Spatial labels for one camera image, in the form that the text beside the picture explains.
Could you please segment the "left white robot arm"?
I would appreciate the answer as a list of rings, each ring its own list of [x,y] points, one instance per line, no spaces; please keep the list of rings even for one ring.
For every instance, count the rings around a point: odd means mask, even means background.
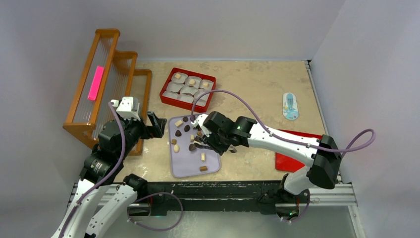
[[[129,204],[141,203],[148,196],[147,181],[129,175],[111,200],[98,207],[137,142],[163,137],[167,123],[153,112],[147,113],[151,125],[135,113],[113,114],[114,119],[104,124],[98,143],[85,160],[74,198],[54,238],[101,238]]]

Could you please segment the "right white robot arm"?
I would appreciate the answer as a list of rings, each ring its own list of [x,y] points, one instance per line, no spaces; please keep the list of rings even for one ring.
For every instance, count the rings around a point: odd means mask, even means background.
[[[231,147],[244,146],[273,151],[304,164],[296,172],[283,177],[278,195],[285,202],[314,186],[335,188],[342,157],[332,152],[337,146],[330,136],[323,135],[321,139],[297,136],[266,127],[247,117],[232,121],[219,112],[190,118],[193,127],[201,130],[200,140],[205,147],[219,155]]]

